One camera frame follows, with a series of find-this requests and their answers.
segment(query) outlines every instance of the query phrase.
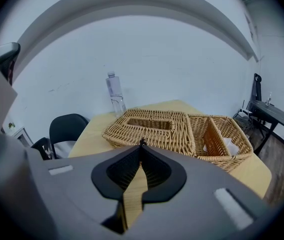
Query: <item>woven tray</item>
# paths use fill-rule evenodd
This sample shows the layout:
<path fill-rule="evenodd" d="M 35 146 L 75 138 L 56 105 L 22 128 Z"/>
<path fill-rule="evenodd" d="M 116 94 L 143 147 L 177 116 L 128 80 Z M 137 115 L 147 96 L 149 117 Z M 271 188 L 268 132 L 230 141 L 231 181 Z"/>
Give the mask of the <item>woven tray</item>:
<path fill-rule="evenodd" d="M 114 148 L 148 145 L 187 156 L 195 153 L 195 142 L 187 114 L 176 111 L 129 109 L 102 134 Z"/>
<path fill-rule="evenodd" d="M 189 114 L 189 120 L 196 147 L 195 157 L 230 172 L 252 155 L 253 148 L 250 142 L 232 118 L 219 115 Z M 232 138 L 232 142 L 239 147 L 238 155 L 230 155 L 223 138 Z M 203 150 L 204 144 L 207 146 L 207 152 Z"/>

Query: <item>black table leg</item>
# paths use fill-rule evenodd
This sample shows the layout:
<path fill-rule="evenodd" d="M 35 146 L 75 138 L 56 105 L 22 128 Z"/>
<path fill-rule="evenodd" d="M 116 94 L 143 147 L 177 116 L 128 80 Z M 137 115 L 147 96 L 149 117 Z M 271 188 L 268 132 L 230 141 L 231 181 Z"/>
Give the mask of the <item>black table leg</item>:
<path fill-rule="evenodd" d="M 260 144 L 260 146 L 258 146 L 258 148 L 256 150 L 254 150 L 254 153 L 258 156 L 258 154 L 261 152 L 264 144 L 267 142 L 267 139 L 270 137 L 272 131 L 275 129 L 275 127 L 277 126 L 277 122 L 274 122 L 271 124 L 270 130 L 268 130 L 264 140 L 262 141 L 262 143 Z"/>

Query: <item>black chair backrest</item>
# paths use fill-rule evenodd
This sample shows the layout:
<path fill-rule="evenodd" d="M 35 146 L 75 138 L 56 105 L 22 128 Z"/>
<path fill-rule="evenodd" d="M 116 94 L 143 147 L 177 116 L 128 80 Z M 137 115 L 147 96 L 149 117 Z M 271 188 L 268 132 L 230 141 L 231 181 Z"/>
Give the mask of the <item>black chair backrest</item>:
<path fill-rule="evenodd" d="M 88 121 L 80 114 L 66 114 L 55 118 L 50 126 L 50 140 L 56 157 L 54 144 L 77 141 Z"/>
<path fill-rule="evenodd" d="M 262 95 L 261 95 L 262 78 L 261 76 L 259 76 L 258 74 L 254 74 L 254 81 L 255 81 L 255 90 L 256 90 L 255 99 L 257 101 L 262 101 Z"/>
<path fill-rule="evenodd" d="M 35 144 L 32 145 L 32 148 L 38 150 L 41 153 L 43 160 L 49 160 L 50 157 L 47 155 L 45 151 L 48 151 L 49 139 L 41 138 Z"/>

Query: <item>black round table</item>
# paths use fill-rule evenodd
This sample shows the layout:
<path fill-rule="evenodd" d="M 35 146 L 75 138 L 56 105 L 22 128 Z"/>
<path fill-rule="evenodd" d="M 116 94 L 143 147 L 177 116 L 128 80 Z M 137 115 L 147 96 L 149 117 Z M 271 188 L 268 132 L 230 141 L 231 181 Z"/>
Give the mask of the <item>black round table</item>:
<path fill-rule="evenodd" d="M 262 141 L 261 145 L 256 150 L 254 150 L 254 153 L 256 155 L 258 155 L 260 153 L 260 151 L 262 150 L 264 144 L 266 143 L 266 141 L 270 137 L 271 133 L 273 132 L 273 130 L 277 126 L 277 124 L 280 123 L 281 125 L 284 126 L 284 112 L 282 110 L 278 109 L 277 107 L 273 106 L 273 105 L 266 105 L 264 102 L 258 101 L 258 100 L 251 101 L 251 104 L 256 109 L 258 109 L 262 113 L 266 114 L 269 118 L 271 118 L 271 121 L 270 121 L 271 127 L 270 127 L 269 131 L 267 132 L 267 134 L 266 134 L 264 140 Z"/>

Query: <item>light wood tabletop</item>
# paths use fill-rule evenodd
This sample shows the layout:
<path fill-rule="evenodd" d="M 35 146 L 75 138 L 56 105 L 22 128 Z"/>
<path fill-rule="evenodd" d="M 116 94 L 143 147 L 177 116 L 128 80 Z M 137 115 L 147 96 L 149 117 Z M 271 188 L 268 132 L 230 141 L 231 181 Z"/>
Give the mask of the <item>light wood tabletop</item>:
<path fill-rule="evenodd" d="M 182 111 L 188 114 L 202 114 L 181 100 L 166 101 L 157 104 L 141 106 L 141 109 Z M 81 157 L 112 150 L 112 146 L 102 137 L 104 129 L 115 120 L 114 113 L 106 113 L 93 117 L 76 141 L 69 158 Z M 271 181 L 271 172 L 256 156 L 252 155 L 241 163 L 230 174 L 263 198 Z M 139 169 L 124 193 L 124 206 L 128 226 L 142 211 L 141 196 L 147 191 L 146 176 Z"/>

